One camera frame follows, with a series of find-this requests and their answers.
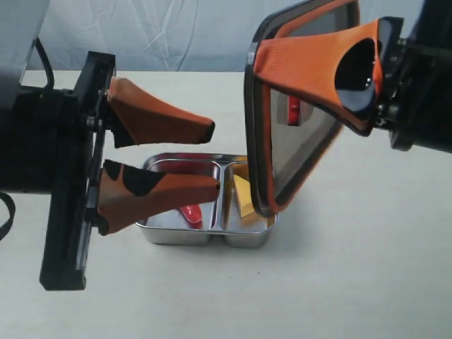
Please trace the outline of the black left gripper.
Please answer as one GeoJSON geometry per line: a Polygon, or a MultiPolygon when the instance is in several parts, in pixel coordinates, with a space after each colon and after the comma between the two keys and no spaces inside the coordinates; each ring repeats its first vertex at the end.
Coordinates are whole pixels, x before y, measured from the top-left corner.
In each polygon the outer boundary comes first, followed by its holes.
{"type": "Polygon", "coordinates": [[[106,122],[102,108],[108,87],[110,128],[117,148],[204,144],[215,130],[213,120],[172,106],[127,78],[112,78],[115,73],[113,54],[88,52],[74,89],[62,91],[40,270],[45,290],[85,289],[90,217],[96,205],[98,232],[105,236],[150,216],[214,201],[220,193],[220,182],[212,177],[153,172],[112,160],[105,160],[100,177],[106,122]]]}

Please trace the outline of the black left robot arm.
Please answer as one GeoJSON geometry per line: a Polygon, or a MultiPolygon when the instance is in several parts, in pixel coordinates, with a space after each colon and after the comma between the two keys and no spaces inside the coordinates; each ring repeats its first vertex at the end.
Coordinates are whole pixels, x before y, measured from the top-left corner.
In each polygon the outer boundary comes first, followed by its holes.
{"type": "Polygon", "coordinates": [[[204,144],[215,123],[152,96],[116,75],[111,54],[89,52],[72,89],[58,90],[46,55],[47,82],[17,85],[12,107],[1,111],[1,200],[11,194],[48,194],[49,217],[40,269],[48,291],[86,286],[92,229],[103,235],[187,205],[214,201],[220,183],[210,176],[153,172],[103,157],[105,136],[116,148],[154,143],[204,144]]]}

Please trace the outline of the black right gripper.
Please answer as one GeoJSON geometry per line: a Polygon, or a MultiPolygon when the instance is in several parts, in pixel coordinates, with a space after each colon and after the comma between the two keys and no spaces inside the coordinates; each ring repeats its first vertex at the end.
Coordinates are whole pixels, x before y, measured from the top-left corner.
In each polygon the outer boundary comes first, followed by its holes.
{"type": "Polygon", "coordinates": [[[451,152],[451,2],[425,1],[407,37],[386,16],[321,35],[264,40],[254,75],[368,136],[389,132],[391,147],[451,152]]]}

